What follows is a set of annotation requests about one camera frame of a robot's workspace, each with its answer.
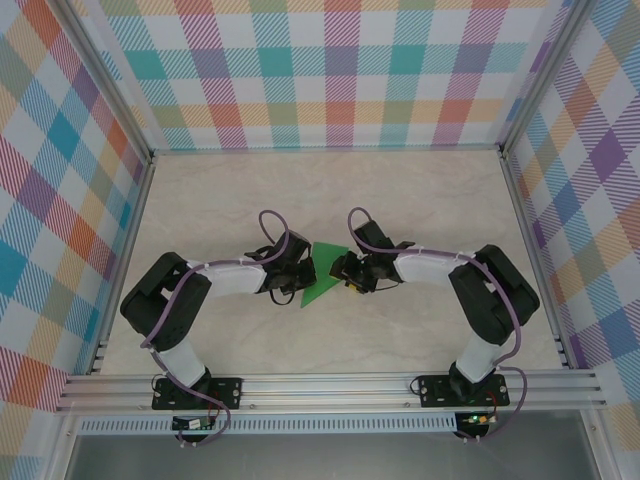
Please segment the grey metal shelf panel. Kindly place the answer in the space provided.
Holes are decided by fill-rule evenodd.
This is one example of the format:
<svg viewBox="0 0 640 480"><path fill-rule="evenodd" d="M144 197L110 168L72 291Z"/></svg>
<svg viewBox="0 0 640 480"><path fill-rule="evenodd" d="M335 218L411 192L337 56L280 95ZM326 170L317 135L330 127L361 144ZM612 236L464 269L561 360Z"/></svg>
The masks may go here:
<svg viewBox="0 0 640 480"><path fill-rule="evenodd" d="M528 449L420 434L229 436L201 449L83 436L65 480L600 480L578 442Z"/></svg>

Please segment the aluminium left side rail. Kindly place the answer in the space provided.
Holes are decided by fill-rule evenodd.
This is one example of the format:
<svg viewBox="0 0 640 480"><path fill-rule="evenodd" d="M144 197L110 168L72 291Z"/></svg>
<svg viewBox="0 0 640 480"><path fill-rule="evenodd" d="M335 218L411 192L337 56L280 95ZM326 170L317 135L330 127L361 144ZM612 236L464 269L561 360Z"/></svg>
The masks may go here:
<svg viewBox="0 0 640 480"><path fill-rule="evenodd" d="M99 360L98 351L103 347L106 347L108 344L113 323L115 321L116 314L119 308L120 296L124 288L127 271L141 225L142 216L150 193L156 169L154 160L155 158L151 156L147 160L142 171L143 175L141 178L141 185L134 205L134 209L132 210L128 222L128 228L123 243L122 254L120 255L115 265L113 282L111 290L109 292L105 311L98 322L95 338L91 341L91 348L89 350L90 355L86 361L86 365L83 367L83 375L91 375L94 372L94 367Z"/></svg>

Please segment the aluminium corner post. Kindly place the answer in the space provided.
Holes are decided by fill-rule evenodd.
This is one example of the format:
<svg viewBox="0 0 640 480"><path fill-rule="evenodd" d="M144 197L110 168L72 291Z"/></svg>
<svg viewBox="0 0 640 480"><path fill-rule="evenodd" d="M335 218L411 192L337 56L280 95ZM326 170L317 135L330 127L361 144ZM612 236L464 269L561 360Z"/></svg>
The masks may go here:
<svg viewBox="0 0 640 480"><path fill-rule="evenodd" d="M152 150L129 106L118 90L102 56L93 44L80 17L75 12L71 0L47 1L65 33L69 36L72 45L78 52L99 92L103 94L115 118L120 122L127 138L132 142L137 152L142 155L145 163L150 164L152 162Z"/></svg>
<svg viewBox="0 0 640 480"><path fill-rule="evenodd" d="M496 137L496 146L504 159L509 157L531 121L540 98L555 78L593 1L548 1L525 50L513 92L506 98L505 119Z"/></svg>

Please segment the aluminium right side rail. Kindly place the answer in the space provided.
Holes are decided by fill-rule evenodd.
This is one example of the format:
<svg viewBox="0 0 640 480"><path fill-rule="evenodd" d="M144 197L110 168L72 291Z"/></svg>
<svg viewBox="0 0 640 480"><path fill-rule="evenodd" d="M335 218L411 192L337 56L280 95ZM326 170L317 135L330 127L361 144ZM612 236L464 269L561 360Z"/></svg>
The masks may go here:
<svg viewBox="0 0 640 480"><path fill-rule="evenodd" d="M539 296L549 323L556 348L565 369L574 369L574 358L571 349L566 345L566 332L560 321L559 312L553 299L551 289L547 283L542 264L542 257L539 252L534 230L527 217L525 203L518 189L515 175L509 160L501 151L498 152L500 167L506 182L509 195L513 204L515 215L519 224L525 248L531 263Z"/></svg>

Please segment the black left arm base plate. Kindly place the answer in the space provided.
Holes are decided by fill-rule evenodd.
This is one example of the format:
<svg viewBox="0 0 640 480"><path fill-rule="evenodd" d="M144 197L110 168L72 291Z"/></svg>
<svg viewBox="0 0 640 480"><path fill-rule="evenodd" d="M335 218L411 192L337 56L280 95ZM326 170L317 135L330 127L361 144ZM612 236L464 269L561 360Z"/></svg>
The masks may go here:
<svg viewBox="0 0 640 480"><path fill-rule="evenodd" d="M243 380L238 377L205 378L192 386L211 398L222 402L230 410L239 408ZM153 410L207 410L209 403L185 392L166 378L157 379L153 386L151 408Z"/></svg>

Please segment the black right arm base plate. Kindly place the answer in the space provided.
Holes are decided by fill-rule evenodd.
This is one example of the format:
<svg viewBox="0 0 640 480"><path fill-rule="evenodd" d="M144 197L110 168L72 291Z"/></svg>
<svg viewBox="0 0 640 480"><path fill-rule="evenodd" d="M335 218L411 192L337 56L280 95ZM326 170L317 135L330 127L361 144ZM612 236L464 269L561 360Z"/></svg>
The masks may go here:
<svg viewBox="0 0 640 480"><path fill-rule="evenodd" d="M448 375L421 375L416 392L422 408L435 407L503 407L510 405L510 397L503 375L492 374L472 393L458 394Z"/></svg>

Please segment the green paper sheet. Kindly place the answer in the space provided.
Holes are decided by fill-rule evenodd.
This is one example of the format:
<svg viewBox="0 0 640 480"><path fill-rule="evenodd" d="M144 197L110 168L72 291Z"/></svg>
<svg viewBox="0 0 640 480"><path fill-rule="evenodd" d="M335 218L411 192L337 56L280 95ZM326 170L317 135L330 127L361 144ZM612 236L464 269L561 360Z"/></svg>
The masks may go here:
<svg viewBox="0 0 640 480"><path fill-rule="evenodd" d="M324 242L313 243L311 258L315 267L316 283L304 289L300 303L301 308L307 307L340 282L339 279L330 275L330 270L333 263L348 252L349 248L346 246Z"/></svg>

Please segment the aluminium left corner post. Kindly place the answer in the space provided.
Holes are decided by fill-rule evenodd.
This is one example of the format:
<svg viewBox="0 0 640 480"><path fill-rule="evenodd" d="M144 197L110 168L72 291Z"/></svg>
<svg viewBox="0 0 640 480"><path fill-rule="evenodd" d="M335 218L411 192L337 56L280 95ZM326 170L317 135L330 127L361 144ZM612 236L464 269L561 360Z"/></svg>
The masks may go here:
<svg viewBox="0 0 640 480"><path fill-rule="evenodd" d="M72 45L78 52L99 92L103 94L115 118L120 122L127 138L132 142L137 152L142 155L145 163L150 164L152 162L152 150L129 106L118 90L102 56L93 44L80 17L75 12L71 0L47 1L65 33L69 36Z"/></svg>

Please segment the aluminium long mounting rail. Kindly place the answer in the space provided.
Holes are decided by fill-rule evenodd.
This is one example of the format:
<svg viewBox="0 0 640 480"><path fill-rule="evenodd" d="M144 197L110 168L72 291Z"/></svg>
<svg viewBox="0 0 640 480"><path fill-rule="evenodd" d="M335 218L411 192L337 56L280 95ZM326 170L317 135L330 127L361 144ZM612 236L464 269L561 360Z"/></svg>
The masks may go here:
<svg viewBox="0 0 640 480"><path fill-rule="evenodd" d="M524 411L598 410L604 391L590 370L534 370L521 376L503 369L510 405ZM243 374L239 413L371 413L418 411L410 373ZM66 414L151 413L159 375L89 375L67 380L57 411Z"/></svg>

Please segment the aluminium thin wall-base rail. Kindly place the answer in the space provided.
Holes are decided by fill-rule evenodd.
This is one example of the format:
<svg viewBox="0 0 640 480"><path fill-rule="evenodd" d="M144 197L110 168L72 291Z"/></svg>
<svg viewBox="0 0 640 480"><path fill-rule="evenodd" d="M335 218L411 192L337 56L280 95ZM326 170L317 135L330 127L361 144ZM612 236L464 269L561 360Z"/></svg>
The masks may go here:
<svg viewBox="0 0 640 480"><path fill-rule="evenodd" d="M277 147L277 148L234 148L234 149L155 149L153 157L245 155L245 154L298 154L298 153L338 153L338 152L498 152L498 144L457 144L427 146L338 146L338 147Z"/></svg>

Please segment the aluminium right corner post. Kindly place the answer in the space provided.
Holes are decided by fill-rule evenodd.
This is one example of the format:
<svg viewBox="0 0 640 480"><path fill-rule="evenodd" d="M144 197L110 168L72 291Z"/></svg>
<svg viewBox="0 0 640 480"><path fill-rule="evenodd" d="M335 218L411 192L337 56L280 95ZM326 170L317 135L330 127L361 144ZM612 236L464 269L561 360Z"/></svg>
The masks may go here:
<svg viewBox="0 0 640 480"><path fill-rule="evenodd" d="M531 121L540 98L555 78L593 1L548 1L525 50L513 92L506 98L505 119L496 137L496 146L504 159L509 157Z"/></svg>

